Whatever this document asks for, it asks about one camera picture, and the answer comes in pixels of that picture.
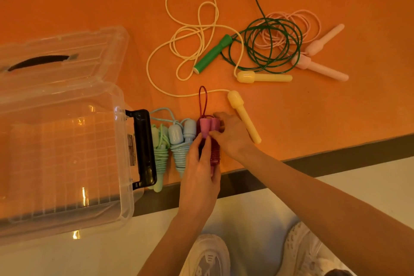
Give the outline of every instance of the green handle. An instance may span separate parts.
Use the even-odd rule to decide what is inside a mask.
[[[196,74],[200,74],[219,54],[220,52],[229,46],[233,42],[233,39],[229,34],[226,34],[220,41],[220,43],[214,46],[200,61],[194,66],[193,70]]]

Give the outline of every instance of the plastic storage box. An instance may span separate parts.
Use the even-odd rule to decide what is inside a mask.
[[[0,48],[0,245],[125,222],[132,186],[156,182],[146,111],[129,112],[143,133],[131,180],[136,152],[115,85],[127,45],[114,27]]]

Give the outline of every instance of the floor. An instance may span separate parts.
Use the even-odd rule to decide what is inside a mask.
[[[414,228],[414,157],[319,179],[364,200]],[[0,248],[3,275],[134,276],[166,231],[177,209],[134,217],[120,230],[68,235]],[[219,199],[204,232],[228,245],[232,275],[272,276],[295,215],[268,189]]]

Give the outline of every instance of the green rope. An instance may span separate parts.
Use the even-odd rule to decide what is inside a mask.
[[[263,17],[254,20],[251,22],[246,29],[240,31],[240,34],[243,35],[243,43],[246,47],[246,52],[249,58],[257,65],[256,67],[247,68],[238,66],[238,69],[243,71],[254,71],[259,72],[265,70],[266,72],[272,74],[283,74],[290,70],[292,70],[297,62],[292,65],[292,67],[283,70],[283,71],[272,71],[270,68],[277,68],[283,66],[284,64],[289,63],[292,58],[298,54],[300,56],[301,52],[301,45],[303,41],[302,32],[300,28],[292,21],[286,19],[273,19],[270,17],[266,17],[262,8],[260,7],[259,1],[256,0],[256,4],[259,7],[259,10]],[[272,33],[271,31],[277,31],[282,33],[282,35],[286,38],[286,42],[284,47],[282,48],[281,52],[275,57],[272,58],[273,48],[270,47],[269,56],[265,56],[255,50],[255,41],[259,34],[263,31],[267,30],[269,32],[270,43],[272,44]],[[241,43],[239,39],[237,39],[237,34],[231,36],[236,42]],[[231,45],[229,45],[229,57],[227,58],[223,52],[221,52],[221,56],[232,66],[235,66],[235,62],[231,57]],[[292,54],[289,54],[289,50],[291,46],[296,46],[295,51]]]

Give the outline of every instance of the white sneaker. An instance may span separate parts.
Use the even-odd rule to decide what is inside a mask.
[[[323,276],[333,269],[349,270],[304,223],[293,226],[277,276]]]
[[[180,276],[230,276],[230,255],[225,242],[216,235],[200,235]]]

